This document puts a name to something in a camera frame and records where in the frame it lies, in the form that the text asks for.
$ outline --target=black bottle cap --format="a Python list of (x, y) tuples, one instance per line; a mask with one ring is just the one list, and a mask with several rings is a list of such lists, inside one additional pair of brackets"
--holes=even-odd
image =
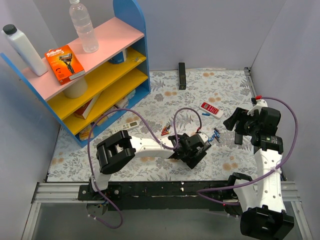
[(17, 31), (17, 28), (13, 24), (8, 24), (8, 25), (5, 25), (2, 30), (5, 32), (5, 34), (11, 35)]

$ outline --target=white remote control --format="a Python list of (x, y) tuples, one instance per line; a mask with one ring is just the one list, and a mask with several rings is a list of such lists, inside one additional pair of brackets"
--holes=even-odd
[(209, 103), (202, 103), (202, 105), (200, 106), (200, 109), (208, 114), (210, 114), (211, 116), (215, 117), (216, 119), (220, 119), (222, 117), (222, 115), (224, 114), (224, 111), (211, 106)]
[(115, 128), (112, 128), (111, 129), (111, 133), (112, 134), (115, 134), (121, 130), (131, 130), (131, 129), (135, 129), (139, 126), (139, 121), (132, 121), (132, 122), (129, 122), (129, 123), (126, 123), (122, 126), (117, 126)]

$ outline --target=yellow shelf board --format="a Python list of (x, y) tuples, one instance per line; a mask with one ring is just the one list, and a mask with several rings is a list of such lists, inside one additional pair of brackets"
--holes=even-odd
[(47, 103), (58, 117), (64, 120), (95, 95), (101, 93), (108, 86), (123, 77), (146, 59), (145, 56), (130, 47), (128, 48), (125, 62), (120, 64), (105, 62), (84, 77), (88, 84), (88, 89), (82, 96), (71, 99), (67, 98), (63, 92), (61, 92)]
[(131, 70), (101, 93), (86, 119), (72, 114), (63, 122), (76, 135), (147, 79), (148, 76), (138, 69)]

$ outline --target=gillette logo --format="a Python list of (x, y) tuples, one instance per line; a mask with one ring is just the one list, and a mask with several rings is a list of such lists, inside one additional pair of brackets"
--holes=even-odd
[(52, 57), (52, 56), (55, 56), (55, 55), (57, 55), (57, 54), (64, 54), (64, 53), (65, 53), (65, 51), (63, 51), (62, 49), (57, 49), (57, 50), (55, 50), (55, 51), (47, 52), (47, 53), (46, 53), (46, 56), (47, 56), (47, 57)]

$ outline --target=black box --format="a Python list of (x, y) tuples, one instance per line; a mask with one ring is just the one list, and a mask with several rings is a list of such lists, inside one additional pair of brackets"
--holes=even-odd
[(179, 62), (178, 65), (178, 74), (179, 74), (179, 90), (186, 90), (187, 80), (186, 80), (186, 65), (184, 62)]

